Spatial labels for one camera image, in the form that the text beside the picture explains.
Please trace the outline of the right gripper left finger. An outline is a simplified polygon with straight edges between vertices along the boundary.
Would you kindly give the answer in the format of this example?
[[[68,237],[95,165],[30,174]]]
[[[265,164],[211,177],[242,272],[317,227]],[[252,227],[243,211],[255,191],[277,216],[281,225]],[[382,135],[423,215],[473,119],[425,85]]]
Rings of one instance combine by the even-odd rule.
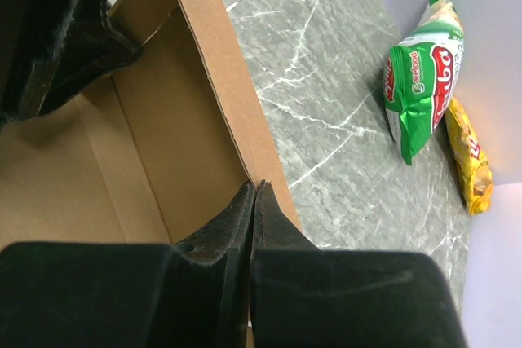
[[[4,347],[243,347],[255,187],[176,244],[1,252]]]

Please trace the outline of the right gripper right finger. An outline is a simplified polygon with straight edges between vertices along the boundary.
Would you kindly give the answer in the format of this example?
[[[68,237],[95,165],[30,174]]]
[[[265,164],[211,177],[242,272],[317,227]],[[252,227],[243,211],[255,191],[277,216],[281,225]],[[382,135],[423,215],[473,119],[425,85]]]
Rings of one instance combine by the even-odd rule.
[[[423,253],[318,249],[272,185],[254,203],[250,316],[257,347],[464,347],[449,286]]]

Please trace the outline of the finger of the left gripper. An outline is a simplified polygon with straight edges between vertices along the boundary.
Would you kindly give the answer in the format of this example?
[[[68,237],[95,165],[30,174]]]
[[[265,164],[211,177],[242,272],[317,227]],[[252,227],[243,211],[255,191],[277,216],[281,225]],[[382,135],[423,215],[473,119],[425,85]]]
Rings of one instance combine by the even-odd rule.
[[[98,77],[139,58],[115,29],[108,0],[1,0],[1,120],[66,104]]]

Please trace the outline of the brown cardboard box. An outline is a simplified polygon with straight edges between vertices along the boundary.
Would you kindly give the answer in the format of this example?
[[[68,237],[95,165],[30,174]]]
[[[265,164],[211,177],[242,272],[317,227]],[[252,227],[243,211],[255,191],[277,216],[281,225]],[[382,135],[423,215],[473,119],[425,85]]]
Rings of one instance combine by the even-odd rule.
[[[118,0],[139,59],[1,133],[1,252],[20,242],[176,244],[244,183],[299,220],[223,0]]]

